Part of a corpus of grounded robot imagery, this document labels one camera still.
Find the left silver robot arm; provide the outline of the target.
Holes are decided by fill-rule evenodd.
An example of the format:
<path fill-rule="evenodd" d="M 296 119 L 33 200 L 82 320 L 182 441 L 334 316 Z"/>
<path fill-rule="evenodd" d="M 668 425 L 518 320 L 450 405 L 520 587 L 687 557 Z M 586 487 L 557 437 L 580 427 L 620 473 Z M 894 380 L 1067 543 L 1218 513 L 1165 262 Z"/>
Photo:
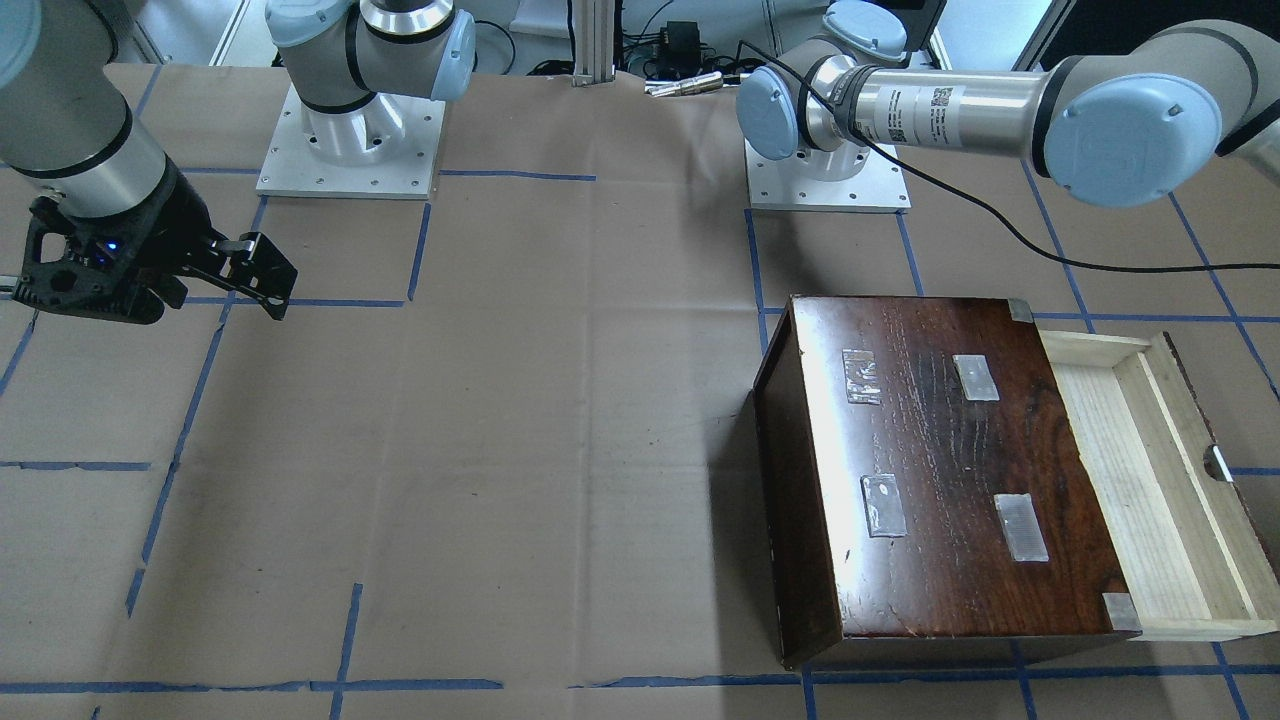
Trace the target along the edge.
<path fill-rule="evenodd" d="M 741 85 L 739 127 L 772 161 L 873 143 L 1028 158 L 1074 199 L 1134 208 L 1213 158 L 1277 178 L 1277 41 L 1189 20 L 1123 55 L 1046 72 L 911 70 L 901 22 L 837 1 L 823 31 Z"/>

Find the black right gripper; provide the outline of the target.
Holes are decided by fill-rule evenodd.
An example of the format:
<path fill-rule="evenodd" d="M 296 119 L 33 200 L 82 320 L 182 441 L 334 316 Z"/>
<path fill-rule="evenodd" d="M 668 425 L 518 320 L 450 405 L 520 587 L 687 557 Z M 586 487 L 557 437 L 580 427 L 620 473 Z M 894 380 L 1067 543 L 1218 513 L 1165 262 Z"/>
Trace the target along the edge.
<path fill-rule="evenodd" d="M 151 324 L 183 305 L 180 278 L 191 277 L 242 293 L 280 322 L 298 278 L 264 233 L 215 233 L 174 161 L 140 205 L 116 215 L 74 217 L 49 196 L 29 211 L 14 300 L 42 313 Z"/>

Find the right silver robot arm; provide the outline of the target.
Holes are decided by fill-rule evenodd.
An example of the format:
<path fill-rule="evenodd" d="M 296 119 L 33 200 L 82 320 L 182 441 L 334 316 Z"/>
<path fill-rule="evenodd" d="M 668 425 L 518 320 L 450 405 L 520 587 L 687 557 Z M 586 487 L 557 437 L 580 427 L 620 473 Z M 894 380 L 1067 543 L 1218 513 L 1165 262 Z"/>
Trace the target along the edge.
<path fill-rule="evenodd" d="M 372 160 L 403 135 L 392 96 L 454 101 L 475 20 L 452 1 L 270 1 L 264 19 L 328 161 Z M 3 4 L 3 161 L 38 188 L 12 297 L 41 313 L 151 324 L 186 278 L 288 309 L 296 268 L 259 232 L 229 240 L 104 73 L 122 1 Z"/>

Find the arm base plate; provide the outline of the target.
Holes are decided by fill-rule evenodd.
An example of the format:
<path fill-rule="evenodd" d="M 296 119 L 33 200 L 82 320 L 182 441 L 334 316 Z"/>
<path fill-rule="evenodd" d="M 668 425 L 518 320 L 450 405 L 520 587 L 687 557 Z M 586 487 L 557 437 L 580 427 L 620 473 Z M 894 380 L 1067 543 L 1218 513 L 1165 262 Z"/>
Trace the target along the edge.
<path fill-rule="evenodd" d="M 291 88 L 256 190 L 266 196 L 428 200 L 447 102 L 378 94 L 346 114 L 303 105 Z"/>
<path fill-rule="evenodd" d="M 897 213 L 911 208 L 904 174 L 878 152 L 846 143 L 773 161 L 745 146 L 750 206 L 776 211 Z"/>

